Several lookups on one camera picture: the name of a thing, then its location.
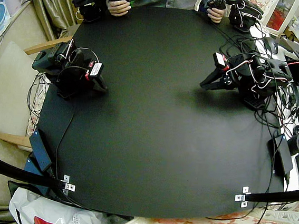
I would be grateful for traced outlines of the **gray-shirted person's left hand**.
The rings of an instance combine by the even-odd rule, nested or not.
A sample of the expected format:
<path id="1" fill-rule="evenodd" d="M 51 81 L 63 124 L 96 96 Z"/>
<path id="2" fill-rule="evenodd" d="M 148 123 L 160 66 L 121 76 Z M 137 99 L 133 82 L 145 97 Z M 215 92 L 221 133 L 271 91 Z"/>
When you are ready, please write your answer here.
<path id="1" fill-rule="evenodd" d="M 217 9 L 215 7 L 207 9 L 207 16 L 215 24 L 221 22 L 222 18 L 224 17 L 224 13 L 225 9 Z"/>

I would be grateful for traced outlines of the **gray-shirted person's right hand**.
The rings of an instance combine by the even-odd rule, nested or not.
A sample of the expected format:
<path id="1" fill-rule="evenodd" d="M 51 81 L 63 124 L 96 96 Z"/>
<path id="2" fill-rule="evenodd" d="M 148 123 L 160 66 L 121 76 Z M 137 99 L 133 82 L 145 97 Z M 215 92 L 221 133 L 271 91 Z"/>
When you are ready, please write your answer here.
<path id="1" fill-rule="evenodd" d="M 131 4 L 126 0 L 107 1 L 107 8 L 112 16 L 120 17 L 131 10 Z"/>

